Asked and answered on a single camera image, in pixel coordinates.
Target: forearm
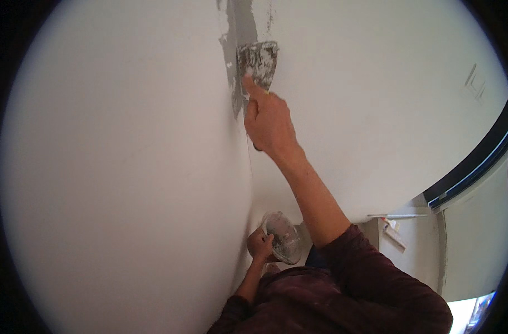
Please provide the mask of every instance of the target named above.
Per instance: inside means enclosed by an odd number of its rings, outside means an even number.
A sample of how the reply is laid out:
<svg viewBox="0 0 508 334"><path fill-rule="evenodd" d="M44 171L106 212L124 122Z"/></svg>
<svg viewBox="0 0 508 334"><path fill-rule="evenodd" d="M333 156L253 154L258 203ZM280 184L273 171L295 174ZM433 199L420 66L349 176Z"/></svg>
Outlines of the forearm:
<svg viewBox="0 0 508 334"><path fill-rule="evenodd" d="M244 299L252 304L254 302L254 297L256 297L256 292L258 290L259 280L262 277L262 270L265 262L263 259L254 258L252 260L252 264L250 264L249 269L246 271L245 278L237 291L235 291L235 296L241 296Z"/></svg>
<svg viewBox="0 0 508 334"><path fill-rule="evenodd" d="M273 160L291 186L316 247L329 244L349 228L350 221L300 146L290 148Z"/></svg>

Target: left hand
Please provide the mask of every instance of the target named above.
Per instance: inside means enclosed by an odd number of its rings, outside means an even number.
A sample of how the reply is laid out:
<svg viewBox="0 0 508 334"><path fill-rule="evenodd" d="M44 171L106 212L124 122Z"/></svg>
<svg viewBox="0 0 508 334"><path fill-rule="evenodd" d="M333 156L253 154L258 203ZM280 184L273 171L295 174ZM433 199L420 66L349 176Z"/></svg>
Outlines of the left hand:
<svg viewBox="0 0 508 334"><path fill-rule="evenodd" d="M252 258L256 261L266 263L269 256L273 253L273 239L274 236L272 234L269 234L269 237L264 238L261 230L257 230L252 233L247 240Z"/></svg>

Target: right hand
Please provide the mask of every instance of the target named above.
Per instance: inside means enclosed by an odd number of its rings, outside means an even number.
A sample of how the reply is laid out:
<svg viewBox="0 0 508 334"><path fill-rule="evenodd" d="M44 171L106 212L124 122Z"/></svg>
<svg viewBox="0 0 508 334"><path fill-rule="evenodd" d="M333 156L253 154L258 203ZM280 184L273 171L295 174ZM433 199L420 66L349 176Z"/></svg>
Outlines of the right hand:
<svg viewBox="0 0 508 334"><path fill-rule="evenodd" d="M286 154L300 148L287 103L254 84L248 74L243 77L243 87L250 94L245 129L254 146L273 160L285 159Z"/></svg>

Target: finger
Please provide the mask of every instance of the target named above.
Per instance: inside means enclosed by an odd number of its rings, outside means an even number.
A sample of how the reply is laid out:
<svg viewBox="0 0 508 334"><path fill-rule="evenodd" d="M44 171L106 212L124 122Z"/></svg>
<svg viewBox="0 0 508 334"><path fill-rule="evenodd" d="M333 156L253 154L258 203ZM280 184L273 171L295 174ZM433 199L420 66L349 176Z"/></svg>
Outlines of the finger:
<svg viewBox="0 0 508 334"><path fill-rule="evenodd" d="M251 99L246 105L245 123L252 123L258 116L258 103L256 100Z"/></svg>
<svg viewBox="0 0 508 334"><path fill-rule="evenodd" d="M267 94L265 94L265 90L254 83L254 80L252 80L252 76L250 74L245 74L243 77L243 87L245 88L246 92L250 94L250 97L254 100L263 100L267 97Z"/></svg>

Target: person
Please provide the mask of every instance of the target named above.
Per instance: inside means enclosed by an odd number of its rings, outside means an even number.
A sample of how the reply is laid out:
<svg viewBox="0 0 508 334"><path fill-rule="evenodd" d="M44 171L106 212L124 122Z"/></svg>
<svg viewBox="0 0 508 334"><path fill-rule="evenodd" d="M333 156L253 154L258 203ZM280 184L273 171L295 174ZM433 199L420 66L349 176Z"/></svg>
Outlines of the person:
<svg viewBox="0 0 508 334"><path fill-rule="evenodd" d="M248 75L243 86L246 131L288 181L326 269L293 267L260 279L273 237L252 236L252 264L208 333L448 333L447 303L346 218L298 144L286 102Z"/></svg>

